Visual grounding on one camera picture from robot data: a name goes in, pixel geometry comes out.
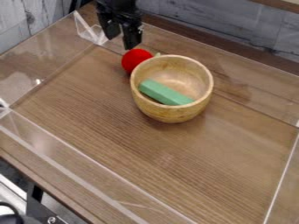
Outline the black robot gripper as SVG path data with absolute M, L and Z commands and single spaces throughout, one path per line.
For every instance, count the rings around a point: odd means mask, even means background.
M 134 49 L 143 39 L 142 11 L 137 0 L 97 0 L 98 20 L 109 39 L 121 34 L 127 50 Z

